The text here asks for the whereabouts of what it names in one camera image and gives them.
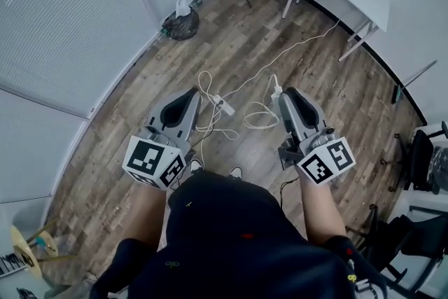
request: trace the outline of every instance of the wooden stool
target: wooden stool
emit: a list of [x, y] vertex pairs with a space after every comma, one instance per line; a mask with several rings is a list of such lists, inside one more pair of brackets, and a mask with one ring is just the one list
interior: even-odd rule
[[[11, 227], [11, 239], [13, 241], [13, 247], [15, 255], [23, 260], [23, 262], [29, 268], [29, 271], [36, 277], [42, 278], [41, 266], [39, 263], [52, 262], [56, 260], [63, 260], [74, 258], [76, 256], [59, 256], [56, 243], [53, 237], [46, 230], [56, 223], [56, 220], [49, 222], [49, 224], [42, 227], [36, 233], [34, 233], [28, 240], [22, 236], [22, 233], [13, 225]], [[41, 245], [45, 252], [48, 254], [47, 258], [37, 259], [32, 248]]]

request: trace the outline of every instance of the person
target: person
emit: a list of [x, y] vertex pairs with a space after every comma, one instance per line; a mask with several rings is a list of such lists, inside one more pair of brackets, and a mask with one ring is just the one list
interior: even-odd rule
[[305, 240], [264, 188], [205, 171], [170, 196], [167, 245], [157, 252], [166, 192], [140, 185], [111, 266], [90, 299], [128, 287], [128, 298], [385, 298], [381, 275], [356, 251], [325, 184], [300, 175]]

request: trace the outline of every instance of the dark shirt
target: dark shirt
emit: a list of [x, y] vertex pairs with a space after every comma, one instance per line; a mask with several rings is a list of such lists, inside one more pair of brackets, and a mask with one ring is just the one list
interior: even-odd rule
[[203, 172], [170, 198], [167, 246], [126, 239], [91, 298], [354, 298], [378, 272], [346, 237], [311, 245], [266, 190]]

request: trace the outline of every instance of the white cable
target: white cable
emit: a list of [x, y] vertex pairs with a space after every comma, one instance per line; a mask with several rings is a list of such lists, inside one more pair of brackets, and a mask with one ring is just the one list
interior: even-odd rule
[[[263, 66], [260, 70], [258, 70], [258, 72], [255, 74], [254, 77], [251, 77], [250, 79], [244, 81], [244, 82], [242, 83], [242, 85], [239, 86], [239, 88], [237, 88], [236, 90], [233, 90], [232, 92], [229, 92], [228, 94], [222, 96], [221, 98], [224, 99], [225, 97], [230, 96], [230, 95], [233, 95], [234, 93], [240, 91], [240, 90], [241, 90], [241, 89], [242, 89], [248, 82], [250, 82], [250, 81], [254, 80], [255, 78], [257, 78], [257, 76], [260, 75], [261, 71], [263, 71], [264, 69], [270, 67], [270, 66], [271, 66], [272, 64], [274, 64], [274, 63], [277, 61], [277, 59], [279, 59], [284, 53], [287, 53], [289, 50], [294, 49], [295, 46], [300, 45], [300, 44], [305, 44], [305, 43], [307, 43], [308, 41], [313, 40], [313, 39], [323, 38], [324, 36], [326, 36], [326, 35], [328, 34], [328, 32], [330, 32], [331, 30], [333, 30], [334, 28], [336, 28], [336, 26], [339, 24], [339, 21], [341, 21], [341, 20], [338, 20], [338, 21], [336, 22], [336, 24], [335, 24], [333, 27], [329, 28], [323, 35], [313, 36], [312, 38], [309, 38], [309, 39], [307, 39], [307, 40], [305, 40], [305, 41], [301, 41], [301, 42], [299, 42], [299, 43], [295, 43], [295, 44], [294, 44], [293, 46], [291, 46], [290, 48], [288, 48], [288, 49], [286, 49], [286, 50], [283, 50], [283, 51], [282, 51], [279, 55], [277, 55], [277, 56], [276, 56], [276, 57], [275, 57], [275, 58], [274, 58], [268, 65], [265, 65], [265, 66]], [[210, 76], [210, 83], [209, 83], [209, 86], [207, 87], [207, 90], [204, 90], [204, 89], [202, 88], [202, 86], [201, 86], [201, 75], [202, 75], [202, 74], [208, 74], [208, 75]], [[273, 76], [271, 76], [271, 78], [269, 79], [268, 88], [269, 88], [269, 85], [270, 85], [270, 82], [271, 82], [272, 77], [273, 77]], [[274, 75], [274, 77], [275, 77], [277, 86], [279, 86], [279, 84], [278, 84], [278, 82], [277, 82], [277, 77], [276, 77], [275, 75]], [[213, 126], [214, 126], [214, 125], [221, 119], [221, 109], [219, 109], [219, 111], [215, 113], [215, 110], [216, 110], [216, 103], [215, 103], [215, 101], [213, 100], [213, 97], [212, 97], [212, 96], [210, 95], [210, 93], [209, 93], [212, 80], [213, 80], [213, 77], [211, 76], [211, 74], [210, 74], [208, 71], [201, 71], [201, 72], [199, 73], [198, 77], [197, 77], [197, 82], [199, 83], [199, 88], [200, 88], [201, 91], [207, 96], [207, 98], [209, 99], [209, 101], [213, 104], [213, 111], [211, 112], [211, 118], [210, 118], [209, 125], [208, 125], [208, 126], [204, 126], [204, 127], [198, 127], [198, 126], [196, 126], [196, 130], [197, 130], [198, 132], [204, 132], [204, 136], [202, 137], [202, 140], [201, 140], [201, 158], [202, 158], [202, 164], [204, 165], [204, 168], [205, 168], [205, 161], [204, 161], [203, 144], [204, 144], [204, 139], [205, 139], [205, 137], [207, 137], [207, 135], [208, 135], [208, 133], [209, 133], [210, 131], [214, 131], [214, 132], [222, 132], [222, 133], [224, 134], [224, 136], [226, 136], [230, 141], [236, 141], [236, 140], [238, 140], [238, 137], [239, 137], [239, 133], [236, 132], [236, 131], [234, 131], [234, 130], [231, 130], [231, 129], [214, 129], [214, 128], [213, 128]], [[265, 97], [265, 95], [266, 95], [266, 92], [267, 92], [267, 89], [266, 89], [266, 91], [265, 91], [265, 94], [263, 95], [263, 99], [262, 99], [263, 102], [265, 101], [265, 100], [264, 100], [264, 97]], [[264, 107], [265, 111], [259, 111], [259, 112], [255, 112], [255, 113], [246, 114], [247, 107], [248, 107], [248, 105], [250, 105], [250, 104], [259, 104], [259, 105], [261, 105], [261, 106]], [[257, 126], [253, 126], [253, 125], [250, 124], [249, 121], [247, 121], [247, 118], [250, 118], [250, 117], [252, 117], [252, 116], [259, 115], [259, 114], [268, 114], [268, 115], [271, 115], [271, 116], [276, 120], [275, 123], [273, 123], [273, 124], [271, 124], [271, 125], [268, 125], [266, 128], [271, 128], [271, 127], [277, 126], [277, 125], [278, 125], [277, 122], [280, 121], [279, 117], [278, 117], [275, 113], [273, 113], [271, 110], [269, 110], [269, 109], [266, 107], [266, 105], [264, 105], [264, 104], [262, 104], [262, 103], [260, 103], [260, 102], [250, 102], [249, 104], [246, 105], [246, 109], [244, 110], [244, 124], [245, 124], [248, 128], [253, 128], [253, 129], [256, 128], [257, 130], [261, 130], [261, 129], [262, 129], [262, 126], [258, 126], [258, 127], [257, 127]], [[226, 132], [231, 132], [231, 133], [235, 134], [236, 136], [235, 136], [234, 138], [232, 138], [232, 137], [230, 137]]]
[[[252, 101], [252, 102], [249, 102], [246, 105], [246, 107], [244, 108], [244, 119], [243, 119], [243, 122], [244, 122], [245, 126], [247, 128], [250, 128], [251, 130], [268, 130], [269, 128], [276, 127], [280, 123], [280, 118], [265, 105], [265, 97], [266, 97], [267, 91], [269, 90], [269, 88], [271, 86], [271, 82], [272, 82], [273, 78], [275, 78], [276, 85], [279, 86], [279, 82], [277, 80], [277, 76], [275, 74], [272, 74], [269, 77], [269, 83], [267, 84], [265, 93], [263, 94], [263, 97], [261, 98], [262, 103], [261, 102], [257, 102], [257, 101]], [[264, 111], [253, 112], [253, 113], [247, 114], [247, 110], [250, 107], [250, 105], [252, 105], [252, 104], [256, 104], [256, 105], [262, 106], [264, 108]], [[255, 125], [252, 125], [249, 122], [249, 118], [253, 117], [253, 116], [256, 116], [256, 115], [269, 115], [269, 116], [272, 116], [275, 119], [275, 121], [274, 121], [274, 123], [271, 123], [270, 125], [255, 126]]]

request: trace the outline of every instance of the shoe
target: shoe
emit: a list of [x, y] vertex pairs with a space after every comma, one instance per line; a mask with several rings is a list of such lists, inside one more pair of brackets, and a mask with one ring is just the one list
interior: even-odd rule
[[195, 174], [198, 171], [202, 171], [204, 169], [204, 166], [202, 166], [201, 161], [196, 160], [196, 158], [193, 158], [190, 162], [190, 172], [191, 174]]
[[229, 177], [236, 179], [238, 181], [243, 180], [243, 169], [240, 166], [235, 166], [230, 171]]

